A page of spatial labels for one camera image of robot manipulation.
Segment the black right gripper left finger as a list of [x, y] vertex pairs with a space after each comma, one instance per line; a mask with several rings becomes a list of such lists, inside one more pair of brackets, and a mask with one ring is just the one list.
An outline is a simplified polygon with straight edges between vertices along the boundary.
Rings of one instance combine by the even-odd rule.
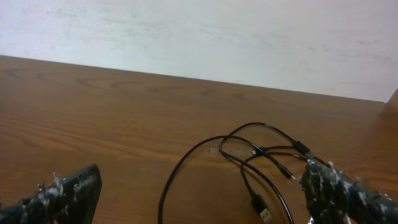
[[91, 164], [68, 177], [53, 175], [54, 183], [1, 209], [1, 223], [91, 224], [102, 189], [101, 174]]

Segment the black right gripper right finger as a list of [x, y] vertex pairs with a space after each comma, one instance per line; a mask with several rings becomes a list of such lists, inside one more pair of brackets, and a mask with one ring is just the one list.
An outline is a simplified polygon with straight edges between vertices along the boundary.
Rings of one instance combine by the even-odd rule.
[[305, 194], [310, 223], [397, 224], [397, 202], [342, 171], [307, 161], [300, 184]]

